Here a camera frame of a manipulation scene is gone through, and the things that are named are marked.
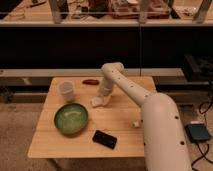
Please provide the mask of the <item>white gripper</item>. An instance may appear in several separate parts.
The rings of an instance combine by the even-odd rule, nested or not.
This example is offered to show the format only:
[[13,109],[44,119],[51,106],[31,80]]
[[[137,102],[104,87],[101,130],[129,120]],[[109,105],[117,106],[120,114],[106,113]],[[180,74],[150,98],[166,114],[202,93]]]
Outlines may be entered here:
[[101,97],[102,106],[106,106],[110,102],[111,96],[108,96],[108,95],[112,93],[113,88],[114,88],[114,83],[112,81],[106,78],[103,78],[101,80],[101,83],[98,89],[98,94],[100,96],[103,96]]

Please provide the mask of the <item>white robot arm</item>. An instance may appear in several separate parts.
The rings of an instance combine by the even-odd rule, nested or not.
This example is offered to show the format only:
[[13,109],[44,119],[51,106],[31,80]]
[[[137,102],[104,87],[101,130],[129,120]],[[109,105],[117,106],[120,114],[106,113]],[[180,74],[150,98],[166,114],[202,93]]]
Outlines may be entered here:
[[101,96],[110,95],[116,84],[141,109],[147,171],[192,171],[179,111],[164,93],[150,92],[123,75],[120,62],[101,67]]

